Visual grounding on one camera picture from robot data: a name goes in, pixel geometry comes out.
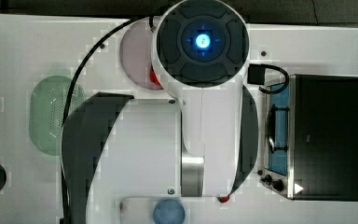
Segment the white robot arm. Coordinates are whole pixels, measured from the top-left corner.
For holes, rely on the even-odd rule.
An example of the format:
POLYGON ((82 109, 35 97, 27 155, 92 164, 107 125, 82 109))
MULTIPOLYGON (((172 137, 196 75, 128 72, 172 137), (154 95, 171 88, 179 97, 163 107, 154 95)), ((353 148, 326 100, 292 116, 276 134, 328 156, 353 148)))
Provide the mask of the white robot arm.
MULTIPOLYGON (((180 188, 173 197, 232 194, 253 169, 245 137, 258 131, 255 101, 244 80, 250 65, 245 20, 220 0, 183 0, 169 8, 153 33, 152 66, 158 82, 181 111, 180 188)), ((140 196, 138 180, 119 179, 117 163, 107 177, 103 149, 127 94, 98 92, 67 115, 62 131, 64 224, 119 224, 119 206, 140 196)))

